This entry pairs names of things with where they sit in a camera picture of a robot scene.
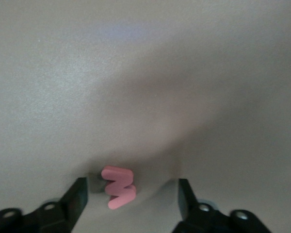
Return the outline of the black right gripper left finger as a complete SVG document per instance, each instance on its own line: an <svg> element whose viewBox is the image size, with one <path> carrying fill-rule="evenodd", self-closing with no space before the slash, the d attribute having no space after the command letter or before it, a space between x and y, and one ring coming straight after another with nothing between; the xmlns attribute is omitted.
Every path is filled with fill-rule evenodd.
<svg viewBox="0 0 291 233"><path fill-rule="evenodd" d="M77 178L59 201L47 202L29 214L0 210L0 233L70 233L88 202L87 178Z"/></svg>

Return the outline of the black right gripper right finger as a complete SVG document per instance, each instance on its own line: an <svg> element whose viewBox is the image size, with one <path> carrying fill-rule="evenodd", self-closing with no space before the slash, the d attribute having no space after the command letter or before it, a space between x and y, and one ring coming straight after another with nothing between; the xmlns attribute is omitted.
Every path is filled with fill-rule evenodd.
<svg viewBox="0 0 291 233"><path fill-rule="evenodd" d="M178 180L178 206L182 220L174 233L269 233L253 213L236 209L228 216L210 204L199 202L187 179Z"/></svg>

